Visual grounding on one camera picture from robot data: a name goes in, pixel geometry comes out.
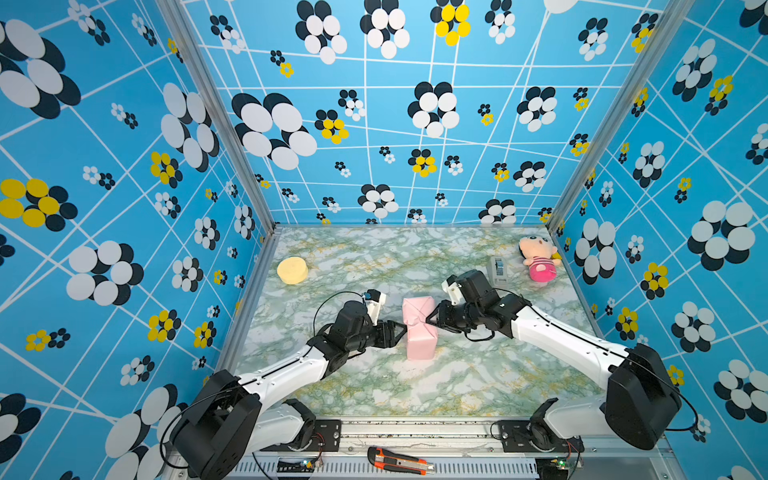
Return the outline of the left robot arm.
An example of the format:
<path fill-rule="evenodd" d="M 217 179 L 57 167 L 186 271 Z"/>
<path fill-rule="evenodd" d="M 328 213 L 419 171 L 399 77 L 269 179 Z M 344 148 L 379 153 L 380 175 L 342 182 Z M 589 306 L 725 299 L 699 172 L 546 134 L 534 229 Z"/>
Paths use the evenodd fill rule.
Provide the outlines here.
<path fill-rule="evenodd" d="M 198 479 L 222 479 L 247 455 L 274 445 L 311 445 L 316 417 L 295 391 L 344 366 L 353 353 L 395 347 L 405 324 L 378 318 L 374 300 L 346 302 L 295 354 L 242 377 L 215 373 L 179 419 L 163 433 Z"/>

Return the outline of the small grey white device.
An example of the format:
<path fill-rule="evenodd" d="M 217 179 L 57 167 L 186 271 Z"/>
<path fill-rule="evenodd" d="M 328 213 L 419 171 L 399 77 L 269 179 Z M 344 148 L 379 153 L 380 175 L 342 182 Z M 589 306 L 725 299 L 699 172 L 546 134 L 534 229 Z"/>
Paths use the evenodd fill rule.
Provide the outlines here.
<path fill-rule="evenodd" d="M 505 260 L 500 256 L 493 256 L 490 258 L 490 263 L 488 267 L 488 275 L 490 278 L 490 283 L 495 288 L 500 289 L 509 289 L 509 273 L 508 273 L 508 267 Z"/>

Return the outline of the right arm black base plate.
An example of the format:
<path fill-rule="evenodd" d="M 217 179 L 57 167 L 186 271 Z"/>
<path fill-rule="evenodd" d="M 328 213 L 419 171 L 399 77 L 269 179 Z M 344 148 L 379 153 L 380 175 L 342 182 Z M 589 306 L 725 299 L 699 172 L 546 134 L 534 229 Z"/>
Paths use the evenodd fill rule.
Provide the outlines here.
<path fill-rule="evenodd" d="M 490 435 L 501 442 L 505 453 L 576 454 L 584 452 L 579 437 L 557 437 L 546 425 L 524 420 L 499 420 Z"/>

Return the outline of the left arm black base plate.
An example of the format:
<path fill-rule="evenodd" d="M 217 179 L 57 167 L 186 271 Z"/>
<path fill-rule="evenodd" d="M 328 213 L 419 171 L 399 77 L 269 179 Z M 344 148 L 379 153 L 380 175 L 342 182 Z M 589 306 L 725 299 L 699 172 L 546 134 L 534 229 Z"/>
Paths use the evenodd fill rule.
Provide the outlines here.
<path fill-rule="evenodd" d="M 291 441 L 269 445 L 263 448 L 262 452 L 338 452 L 341 430 L 340 420 L 307 421 L 301 425 Z"/>

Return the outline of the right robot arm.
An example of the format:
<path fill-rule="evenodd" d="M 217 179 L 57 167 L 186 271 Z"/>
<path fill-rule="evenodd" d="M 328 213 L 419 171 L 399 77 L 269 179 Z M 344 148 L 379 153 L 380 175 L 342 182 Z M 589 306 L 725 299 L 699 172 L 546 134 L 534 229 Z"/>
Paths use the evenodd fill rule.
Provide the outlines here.
<path fill-rule="evenodd" d="M 651 450 L 681 409 L 679 389 L 649 346 L 628 348 L 582 332 L 528 299 L 493 287 L 478 270 L 449 277 L 442 289 L 448 297 L 426 316 L 428 324 L 464 335 L 483 326 L 492 334 L 531 344 L 601 389 L 592 397 L 542 403 L 527 427 L 536 449 L 550 451 L 577 437 L 613 436 Z"/>

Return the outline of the purple wrapping paper sheet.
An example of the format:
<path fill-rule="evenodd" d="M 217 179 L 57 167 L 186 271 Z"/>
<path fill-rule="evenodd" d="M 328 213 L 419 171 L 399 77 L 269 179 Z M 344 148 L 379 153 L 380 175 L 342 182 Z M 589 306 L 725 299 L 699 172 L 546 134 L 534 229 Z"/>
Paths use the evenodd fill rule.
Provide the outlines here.
<path fill-rule="evenodd" d="M 407 327 L 407 358 L 410 361 L 432 360 L 435 355 L 437 328 L 426 322 L 436 308 L 431 296 L 404 298 L 402 304 L 403 322 Z"/>

